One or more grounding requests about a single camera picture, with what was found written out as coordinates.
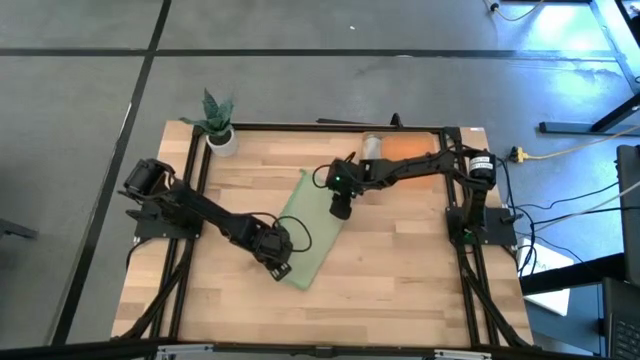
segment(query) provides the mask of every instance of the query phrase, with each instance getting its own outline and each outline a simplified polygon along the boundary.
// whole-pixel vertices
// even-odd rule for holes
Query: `orange object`
[[[440,149],[436,137],[431,134],[401,134],[385,136],[382,139],[380,152],[383,158],[402,160],[427,152],[435,153]],[[437,176],[424,176],[415,179],[402,180],[394,186],[407,189],[425,189],[433,187]]]

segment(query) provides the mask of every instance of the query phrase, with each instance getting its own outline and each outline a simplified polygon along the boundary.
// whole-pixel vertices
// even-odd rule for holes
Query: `yellow cable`
[[[489,7],[489,10],[491,10],[491,6],[493,5],[491,2],[489,2],[489,0],[484,0],[484,2],[487,4],[487,6]],[[522,14],[521,16],[518,16],[517,18],[508,18],[506,17],[502,11],[500,11],[500,8],[496,7],[494,10],[491,10],[491,12],[495,12],[496,14],[500,15],[501,18],[507,20],[507,21],[518,21],[522,18],[524,18],[525,16],[531,14],[532,12],[536,11],[536,9],[538,7],[540,7],[540,5],[542,5],[542,3],[544,2],[544,0],[540,0],[536,6],[534,6],[531,10],[527,11],[526,13]]]
[[[580,145],[580,146],[572,147],[570,149],[558,151],[558,152],[547,154],[547,155],[533,156],[533,155],[529,155],[529,154],[527,154],[525,152],[522,152],[521,158],[522,158],[522,160],[528,160],[528,159],[531,159],[531,160],[544,160],[544,159],[549,159],[549,158],[552,158],[554,156],[568,154],[568,153],[576,151],[576,150],[584,149],[584,148],[586,148],[588,146],[591,146],[591,145],[595,145],[595,144],[598,144],[598,143],[601,143],[601,142],[605,142],[607,140],[615,139],[618,136],[622,136],[624,134],[630,133],[630,132],[632,132],[634,130],[637,130],[637,129],[640,129],[640,125],[634,126],[634,127],[630,128],[630,129],[627,129],[625,131],[621,131],[621,132],[619,132],[617,134],[611,135],[611,136],[609,136],[607,138],[604,138],[604,139],[596,140],[596,141],[593,141],[593,142],[590,142],[590,143],[587,143],[587,144],[583,144],[583,145]]]

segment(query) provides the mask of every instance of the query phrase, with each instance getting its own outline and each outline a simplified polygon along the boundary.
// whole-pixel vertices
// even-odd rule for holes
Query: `white pot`
[[[211,151],[213,151],[216,156],[227,157],[235,154],[236,151],[238,151],[238,138],[236,137],[236,132],[233,128],[230,131],[231,139],[229,139],[229,141],[227,141],[227,143],[223,145],[212,144],[211,141],[209,141],[209,136],[206,136],[207,144],[209,144]]]

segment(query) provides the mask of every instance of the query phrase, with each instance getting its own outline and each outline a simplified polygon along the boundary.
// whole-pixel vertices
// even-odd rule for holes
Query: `plant leaf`
[[[211,124],[215,132],[223,133],[225,132],[227,125],[229,124],[229,121],[222,120],[221,118],[216,118],[213,121],[211,121]]]
[[[218,104],[207,88],[204,88],[204,100],[202,100],[202,105],[204,107],[204,115],[207,119],[213,119],[218,116],[218,112],[220,111]]]
[[[233,100],[227,99],[218,107],[217,117],[224,121],[230,121],[232,112],[233,112]]]
[[[191,120],[191,119],[188,119],[188,118],[185,118],[185,117],[181,117],[179,120],[182,121],[185,124],[189,124],[189,125],[193,125],[193,126],[200,126],[206,132],[211,131],[209,122],[207,120]]]
[[[230,127],[231,127],[231,120],[227,120],[222,124],[222,129],[223,130],[227,130]]]

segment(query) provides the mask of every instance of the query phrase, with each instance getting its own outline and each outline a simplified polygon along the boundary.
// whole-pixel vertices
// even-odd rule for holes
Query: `potted plant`
[[[204,89],[204,120],[191,120],[181,117],[180,120],[189,125],[199,126],[206,135],[207,144],[217,156],[231,156],[238,150],[238,139],[231,126],[233,101],[225,100],[218,105],[209,91]]]

